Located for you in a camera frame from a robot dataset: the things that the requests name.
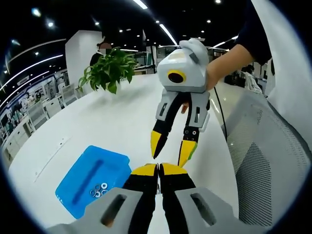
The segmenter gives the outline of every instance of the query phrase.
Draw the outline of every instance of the mesh chair back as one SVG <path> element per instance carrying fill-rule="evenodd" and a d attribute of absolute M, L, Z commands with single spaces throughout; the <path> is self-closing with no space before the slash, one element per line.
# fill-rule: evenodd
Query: mesh chair back
<path fill-rule="evenodd" d="M 62 88 L 61 94 L 63 97 L 64 106 L 68 106 L 69 104 L 77 100 L 73 84 L 70 84 Z"/>
<path fill-rule="evenodd" d="M 29 107 L 27 109 L 27 114 L 35 130 L 48 120 L 41 102 Z"/>
<path fill-rule="evenodd" d="M 239 219 L 270 228 L 292 204 L 305 181 L 311 151 L 263 95 L 248 90 L 226 127 Z"/>

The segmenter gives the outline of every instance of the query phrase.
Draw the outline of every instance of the black sleeve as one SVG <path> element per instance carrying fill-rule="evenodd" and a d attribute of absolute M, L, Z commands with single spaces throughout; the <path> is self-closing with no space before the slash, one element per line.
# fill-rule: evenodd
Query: black sleeve
<path fill-rule="evenodd" d="M 91 61 L 90 61 L 90 66 L 93 66 L 94 64 L 96 64 L 98 62 L 98 59 L 101 57 L 102 55 L 96 53 L 94 55 L 92 55 Z"/>
<path fill-rule="evenodd" d="M 236 44 L 244 46 L 261 65 L 272 57 L 264 28 L 250 0 L 247 1 L 246 22 L 239 32 Z"/>

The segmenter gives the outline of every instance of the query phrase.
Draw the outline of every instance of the wrist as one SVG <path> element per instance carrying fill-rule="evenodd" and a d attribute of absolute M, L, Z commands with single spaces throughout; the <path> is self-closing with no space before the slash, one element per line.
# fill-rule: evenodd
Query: wrist
<path fill-rule="evenodd" d="M 215 87 L 215 85 L 218 83 L 219 79 L 213 70 L 213 66 L 211 66 L 211 63 L 207 65 L 207 90 L 211 90 Z"/>

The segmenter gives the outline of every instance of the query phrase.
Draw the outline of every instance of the white desk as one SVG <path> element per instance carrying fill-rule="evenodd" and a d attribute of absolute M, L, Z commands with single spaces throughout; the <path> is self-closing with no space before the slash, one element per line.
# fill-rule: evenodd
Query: white desk
<path fill-rule="evenodd" d="M 75 220 L 58 201 L 55 190 L 89 145 L 128 155 L 132 169 L 150 162 L 177 163 L 187 117 L 182 114 L 177 115 L 161 154 L 156 160 L 151 158 L 150 134 L 161 93 L 157 75 L 135 76 L 130 85 L 122 83 L 122 90 L 116 96 L 105 91 L 92 92 L 61 110 L 33 133 L 16 155 L 9 175 L 26 209 L 43 227 Z M 230 153 L 212 110 L 210 114 L 207 130 L 201 133 L 197 150 L 185 169 L 196 186 L 208 187 L 231 204 L 238 217 Z M 45 166 L 61 141 L 66 143 L 36 178 L 35 173 Z M 161 195 L 156 198 L 149 233 L 166 233 L 168 229 L 161 199 Z"/>

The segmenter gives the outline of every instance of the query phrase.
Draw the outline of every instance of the white wall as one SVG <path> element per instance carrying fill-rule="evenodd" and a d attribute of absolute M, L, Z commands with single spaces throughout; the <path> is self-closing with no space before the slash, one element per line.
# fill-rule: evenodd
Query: white wall
<path fill-rule="evenodd" d="M 79 30 L 65 44 L 66 65 L 69 82 L 78 87 L 78 81 L 83 76 L 83 71 L 90 65 L 92 55 L 102 42 L 102 33 L 98 31 Z M 84 93 L 92 92 L 89 84 L 83 87 Z"/>

